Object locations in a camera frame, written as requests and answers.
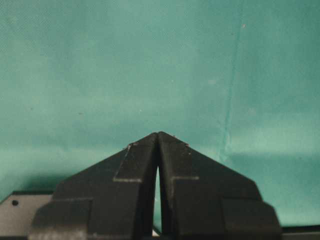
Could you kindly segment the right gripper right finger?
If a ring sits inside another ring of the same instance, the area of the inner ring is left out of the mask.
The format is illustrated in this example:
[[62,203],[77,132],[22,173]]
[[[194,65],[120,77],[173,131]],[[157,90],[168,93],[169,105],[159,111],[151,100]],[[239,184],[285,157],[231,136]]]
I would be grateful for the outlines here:
[[158,133],[162,233],[175,240],[279,240],[274,208],[256,183]]

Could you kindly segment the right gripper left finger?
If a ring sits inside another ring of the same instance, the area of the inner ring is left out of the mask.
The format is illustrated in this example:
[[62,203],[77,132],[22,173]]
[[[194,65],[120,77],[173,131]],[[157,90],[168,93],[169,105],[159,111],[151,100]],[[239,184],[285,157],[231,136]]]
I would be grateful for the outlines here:
[[158,135],[63,180],[36,211],[30,240],[141,240],[153,234]]

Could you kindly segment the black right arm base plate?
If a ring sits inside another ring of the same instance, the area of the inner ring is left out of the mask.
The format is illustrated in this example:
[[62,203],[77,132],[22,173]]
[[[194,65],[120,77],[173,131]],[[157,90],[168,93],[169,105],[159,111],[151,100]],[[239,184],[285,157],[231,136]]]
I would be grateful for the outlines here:
[[52,191],[14,191],[0,202],[0,238],[26,239],[36,211],[52,198]]

